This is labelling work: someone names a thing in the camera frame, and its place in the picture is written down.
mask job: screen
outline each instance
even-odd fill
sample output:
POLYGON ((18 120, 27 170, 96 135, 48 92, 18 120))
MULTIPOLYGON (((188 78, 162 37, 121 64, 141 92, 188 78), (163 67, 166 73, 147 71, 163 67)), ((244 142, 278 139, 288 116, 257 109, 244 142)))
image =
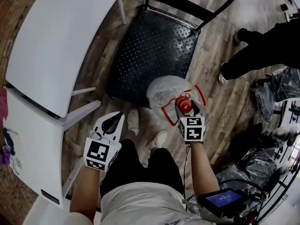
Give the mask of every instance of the screen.
POLYGON ((206 199, 220 208, 220 207, 228 205, 242 197, 243 197, 242 195, 235 193, 233 191, 226 191, 224 193, 220 193, 220 194, 217 194, 217 195, 214 195, 211 197, 207 197, 206 199))

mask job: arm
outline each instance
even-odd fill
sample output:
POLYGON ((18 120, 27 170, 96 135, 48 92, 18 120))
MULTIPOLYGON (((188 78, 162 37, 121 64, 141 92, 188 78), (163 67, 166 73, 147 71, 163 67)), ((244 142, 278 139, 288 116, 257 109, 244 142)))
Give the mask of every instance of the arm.
POLYGON ((78 212, 86 216, 92 223, 96 214, 100 184, 100 171, 84 167, 71 200, 70 212, 78 212))
POLYGON ((191 143, 192 178, 196 197, 219 190, 217 178, 212 171, 206 152, 199 142, 191 143))

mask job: white sneaker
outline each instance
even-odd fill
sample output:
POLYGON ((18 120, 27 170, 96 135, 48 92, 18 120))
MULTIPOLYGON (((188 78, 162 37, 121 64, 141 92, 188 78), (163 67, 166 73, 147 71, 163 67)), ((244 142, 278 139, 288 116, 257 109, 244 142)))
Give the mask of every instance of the white sneaker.
POLYGON ((219 73, 219 77, 218 77, 218 79, 217 79, 217 80, 219 81, 219 84, 220 84, 222 87, 226 86, 227 83, 228 83, 228 80, 226 80, 226 79, 223 77, 222 73, 221 73, 221 68, 222 68, 223 64, 224 64, 224 63, 222 63, 222 64, 220 65, 220 73, 219 73))
POLYGON ((130 108, 127 115, 128 131, 134 131, 135 135, 139 133, 139 112, 136 108, 130 108))
POLYGON ((167 130, 161 130, 155 138, 146 146, 149 150, 153 148, 161 148, 165 140, 167 139, 167 130))
POLYGON ((235 45, 239 45, 241 43, 241 41, 239 41, 238 39, 238 33, 236 33, 234 36, 233 36, 233 43, 235 45))

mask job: black pants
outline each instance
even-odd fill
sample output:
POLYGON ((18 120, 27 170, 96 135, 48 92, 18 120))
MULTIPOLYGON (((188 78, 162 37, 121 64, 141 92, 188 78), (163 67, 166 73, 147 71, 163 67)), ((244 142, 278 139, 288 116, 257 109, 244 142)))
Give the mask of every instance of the black pants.
POLYGON ((121 144, 116 160, 100 185, 101 197, 119 186, 133 182, 161 183, 184 193, 179 168, 167 149, 155 150, 145 168, 140 163, 134 143, 125 139, 121 144))
POLYGON ((276 64, 300 68, 299 26, 299 21, 276 24, 265 34, 240 29, 238 39, 248 43, 248 46, 223 64, 223 77, 227 80, 236 79, 252 70, 276 64))

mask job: black shorts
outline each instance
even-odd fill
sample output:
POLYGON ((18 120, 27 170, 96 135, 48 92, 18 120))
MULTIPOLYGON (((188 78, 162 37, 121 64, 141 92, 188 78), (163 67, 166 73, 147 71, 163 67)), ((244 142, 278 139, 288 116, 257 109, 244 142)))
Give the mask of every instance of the black shorts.
POLYGON ((148 167, 145 168, 140 163, 134 143, 125 139, 121 144, 122 148, 116 160, 100 184, 101 197, 119 186, 133 182, 165 184, 181 194, 184 193, 179 168, 167 149, 154 151, 148 159, 148 167))

